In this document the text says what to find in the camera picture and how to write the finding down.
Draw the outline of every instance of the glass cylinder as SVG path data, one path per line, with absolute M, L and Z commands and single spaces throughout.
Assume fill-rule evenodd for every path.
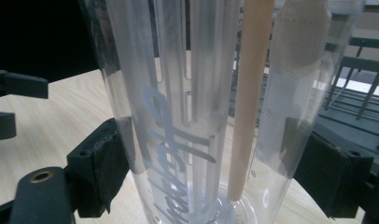
M 80 1 L 148 223 L 274 221 L 363 7 L 276 3 L 258 142 L 233 200 L 224 143 L 243 1 Z

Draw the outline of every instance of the black clamp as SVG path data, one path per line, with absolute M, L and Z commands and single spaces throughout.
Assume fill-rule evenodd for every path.
M 15 94 L 48 99 L 48 81 L 0 70 L 0 96 Z M 16 136 L 15 114 L 0 112 L 0 140 Z
M 316 124 L 294 178 L 327 217 L 353 218 L 361 207 L 363 223 L 379 224 L 379 167 L 333 130 Z
M 131 130 L 131 118 L 123 125 Z M 132 140 L 125 136 L 124 145 Z M 64 169 L 46 167 L 23 177 L 14 201 L 0 205 L 0 224 L 70 224 L 76 210 L 80 217 L 100 217 L 128 171 L 116 122 L 109 119 L 67 155 Z

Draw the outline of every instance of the clear plastic cylinder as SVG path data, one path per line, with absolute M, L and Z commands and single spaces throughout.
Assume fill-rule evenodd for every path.
M 257 146 L 234 202 L 224 144 L 243 1 L 80 4 L 148 223 L 272 223 L 362 1 L 276 2 Z

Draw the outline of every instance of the light wood surface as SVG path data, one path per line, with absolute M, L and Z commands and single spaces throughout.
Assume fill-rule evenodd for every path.
M 66 165 L 66 155 L 103 121 L 112 118 L 102 76 L 98 71 L 49 84 L 49 99 L 9 95 L 0 98 L 0 111 L 16 115 L 18 135 L 0 141 L 0 204 L 12 200 L 18 181 L 47 166 Z M 111 214 L 101 218 L 76 218 L 77 223 L 146 222 L 133 178 L 128 175 L 114 199 Z M 295 181 L 275 223 L 361 223 L 356 219 L 328 219 Z

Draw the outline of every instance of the beige tube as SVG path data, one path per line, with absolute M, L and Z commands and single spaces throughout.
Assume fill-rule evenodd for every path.
M 273 11 L 274 0 L 245 0 L 227 193 L 231 201 L 242 197 L 246 182 Z

